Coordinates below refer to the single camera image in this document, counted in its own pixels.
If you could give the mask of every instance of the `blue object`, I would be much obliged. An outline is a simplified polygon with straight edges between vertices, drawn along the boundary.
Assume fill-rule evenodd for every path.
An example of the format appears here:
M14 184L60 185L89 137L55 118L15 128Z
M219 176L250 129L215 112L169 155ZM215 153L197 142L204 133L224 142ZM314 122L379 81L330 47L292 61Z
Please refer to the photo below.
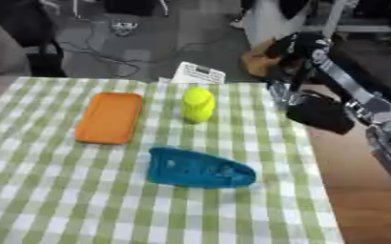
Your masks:
M185 187L236 188L254 183L251 168L235 161L206 153L169 147L150 149L148 180Z

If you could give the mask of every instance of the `yellow ball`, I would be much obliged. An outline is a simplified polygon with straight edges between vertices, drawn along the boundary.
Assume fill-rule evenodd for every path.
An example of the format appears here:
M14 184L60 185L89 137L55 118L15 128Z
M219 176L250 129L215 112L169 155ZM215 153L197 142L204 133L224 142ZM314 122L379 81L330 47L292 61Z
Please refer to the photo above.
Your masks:
M193 123L209 120L214 114L215 106L214 95L204 88L189 88L182 97L182 114Z

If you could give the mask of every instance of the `black cable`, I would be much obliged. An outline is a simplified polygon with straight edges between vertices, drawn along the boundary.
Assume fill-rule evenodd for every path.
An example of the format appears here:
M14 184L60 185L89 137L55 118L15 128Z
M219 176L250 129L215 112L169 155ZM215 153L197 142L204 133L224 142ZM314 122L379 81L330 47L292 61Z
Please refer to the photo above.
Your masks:
M78 20L79 21L88 22L88 23L91 24L90 34L84 39L84 43L85 43L86 47L85 48L81 48L81 47L78 47L77 45L75 45L74 43L71 43L71 42L61 42L61 44L67 44L67 45L70 45L70 46L72 46L73 48L76 49L76 51L71 51L71 50L66 50L66 49L64 49L64 50L65 51L71 51L71 52L77 52L77 53L89 54L90 56L92 56L94 59L96 59L99 62L108 61L108 62L113 62L113 63L118 63L118 64L124 64L126 66L134 68L133 72L131 72L129 74L126 74L126 75L117 75L117 74L115 74L116 77L122 77L122 78L127 78L127 77L130 77L132 75L135 75L136 73L138 73L141 70L140 67L138 67L137 65L132 64L132 63L145 63L145 64L153 65L153 64L159 64L159 63L162 63L162 62L166 62L168 60L177 58L186 49L188 49L191 46L212 45L214 43L217 43L217 42L220 42L220 41L224 40L231 32L235 32L234 30L226 31L224 34L220 35L219 38L214 39L212 41L208 41L208 42L188 43L188 44L184 45L183 47L181 47L179 50L171 51L171 52L163 55L162 57L157 58L156 60L152 60L152 61L140 60L140 59L125 60L125 59L120 59L120 58L108 56L108 55L106 55L106 54L96 50L90 43L91 39L94 38L94 28L95 28L95 24L96 23L94 21L92 21L92 20L89 20L89 19L78 19Z

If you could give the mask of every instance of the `floor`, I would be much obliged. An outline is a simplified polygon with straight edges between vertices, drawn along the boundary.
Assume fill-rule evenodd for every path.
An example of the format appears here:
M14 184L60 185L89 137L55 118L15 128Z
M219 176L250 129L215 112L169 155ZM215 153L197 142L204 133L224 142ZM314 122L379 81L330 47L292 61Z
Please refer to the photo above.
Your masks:
M228 26L226 13L238 11L239 0L171 0L171 15L164 17L160 5L152 17L140 18L124 14L106 14L101 3L81 2L81 15L94 21L91 45L114 59L154 62L133 63L140 71L127 65L100 62L65 42L85 48L91 24L72 17L71 1L55 20L59 26L59 41L66 48L64 68L70 77L129 77L155 82L159 77L173 77L182 61L194 62L225 71L228 82L256 81L241 67L239 57L249 45L242 30ZM109 30L109 21L137 22L139 28L128 37L116 37ZM391 52L370 38L350 38L344 49L384 84L391 87ZM191 45L190 43L209 43Z

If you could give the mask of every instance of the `tray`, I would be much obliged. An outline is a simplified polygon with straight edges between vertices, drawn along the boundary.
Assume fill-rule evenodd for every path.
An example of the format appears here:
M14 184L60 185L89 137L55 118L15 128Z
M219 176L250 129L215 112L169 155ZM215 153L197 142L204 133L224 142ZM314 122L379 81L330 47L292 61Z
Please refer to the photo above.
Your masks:
M142 107L135 93L102 92L92 98L75 129L77 141L123 144L131 140Z

